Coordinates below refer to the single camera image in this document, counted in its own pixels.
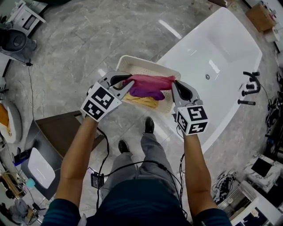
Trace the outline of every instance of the black shoe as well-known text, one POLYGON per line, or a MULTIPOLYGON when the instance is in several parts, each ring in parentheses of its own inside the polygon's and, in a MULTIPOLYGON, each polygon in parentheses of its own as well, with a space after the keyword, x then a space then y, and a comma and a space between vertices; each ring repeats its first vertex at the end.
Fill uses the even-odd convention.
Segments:
POLYGON ((124 140, 120 140, 118 144, 119 151, 122 153, 124 152, 130 152, 128 148, 128 144, 124 140))
POLYGON ((153 133, 154 122, 151 117, 147 117, 145 120, 145 133, 153 133))

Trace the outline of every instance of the gray marble floor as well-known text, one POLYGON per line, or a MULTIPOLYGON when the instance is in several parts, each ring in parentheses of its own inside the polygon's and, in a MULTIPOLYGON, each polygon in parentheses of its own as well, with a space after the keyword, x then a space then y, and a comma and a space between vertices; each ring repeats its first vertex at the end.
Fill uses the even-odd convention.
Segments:
MULTIPOLYGON (((115 69, 122 55, 153 62, 159 60, 179 39, 158 20, 164 20, 183 37, 218 8, 206 0, 72 0, 63 6, 49 8, 44 13, 47 23, 42 24, 32 37, 38 43, 32 59, 33 66, 30 67, 36 104, 35 119, 78 110, 89 86, 107 71, 115 69)), ((274 96, 278 89, 275 79, 278 67, 273 44, 267 43, 247 19, 247 8, 241 1, 235 2, 229 9, 260 47, 263 53, 259 68, 260 82, 269 97, 274 96)), ((8 98, 17 105, 23 120, 22 141, 9 145, 10 152, 15 153, 17 147, 24 146, 32 120, 31 106, 27 102, 27 98, 31 100, 28 68, 13 62, 6 80, 10 89, 8 98)), ((247 99, 256 101, 256 106, 241 105, 205 153, 212 181, 226 169, 235 168, 241 172, 252 154, 264 148, 266 95, 261 91, 249 95, 247 99)), ((162 143, 173 171, 178 175, 183 143, 154 112, 129 104, 123 104, 99 123, 111 145, 111 155, 103 167, 105 173, 109 172, 114 158, 119 154, 117 144, 121 138, 128 142, 137 160, 143 158, 139 143, 147 115, 154 119, 158 128, 157 140, 162 143)), ((106 144, 103 141, 92 152, 89 166, 98 170, 105 154, 106 144)), ((15 171, 8 151, 3 151, 1 156, 15 171)), ((90 177, 86 174, 81 213, 94 214, 96 198, 96 190, 90 186, 90 177)), ((188 210, 186 194, 183 200, 188 210)), ((38 195, 35 201, 42 202, 42 197, 38 195)))

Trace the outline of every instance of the person's right arm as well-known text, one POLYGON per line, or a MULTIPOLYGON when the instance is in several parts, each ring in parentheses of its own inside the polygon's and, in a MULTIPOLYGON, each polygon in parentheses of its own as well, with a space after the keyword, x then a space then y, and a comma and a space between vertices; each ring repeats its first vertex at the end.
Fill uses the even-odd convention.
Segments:
POLYGON ((184 150, 187 197, 195 217, 204 210, 217 208, 217 205, 210 194, 211 178, 197 135, 184 136, 184 150))

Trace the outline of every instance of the faucet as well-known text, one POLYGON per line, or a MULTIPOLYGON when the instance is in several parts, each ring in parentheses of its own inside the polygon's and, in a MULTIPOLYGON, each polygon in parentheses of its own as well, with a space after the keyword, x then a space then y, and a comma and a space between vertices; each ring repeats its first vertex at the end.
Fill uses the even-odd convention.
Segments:
MULTIPOLYGON (((253 73, 249 73, 249 72, 243 72, 244 75, 247 75, 249 76, 249 81, 252 83, 252 82, 255 82, 256 83, 256 89, 255 89, 255 86, 253 84, 247 84, 246 85, 246 88, 249 90, 249 91, 242 91, 242 96, 246 96, 246 95, 249 95, 249 94, 256 94, 256 93, 259 93, 260 92, 260 82, 258 81, 258 79, 256 78, 257 76, 260 76, 260 73, 259 72, 253 72, 253 73)), ((238 104, 247 104, 247 105, 256 105, 256 103, 254 101, 241 101, 241 100, 238 100, 238 104)))

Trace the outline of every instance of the white bathtub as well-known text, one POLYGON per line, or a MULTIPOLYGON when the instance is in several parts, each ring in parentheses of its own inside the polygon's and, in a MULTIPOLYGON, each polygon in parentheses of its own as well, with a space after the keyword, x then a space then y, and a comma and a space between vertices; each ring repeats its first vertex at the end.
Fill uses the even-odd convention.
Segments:
MULTIPOLYGON (((261 57, 260 48, 240 21, 228 9, 220 8, 157 62, 178 71, 181 81, 194 87, 203 100, 210 120, 206 131, 199 134, 203 152, 236 113, 237 100, 244 99, 241 91, 249 77, 243 71, 257 71, 261 57)), ((177 133, 171 115, 159 116, 177 133)))

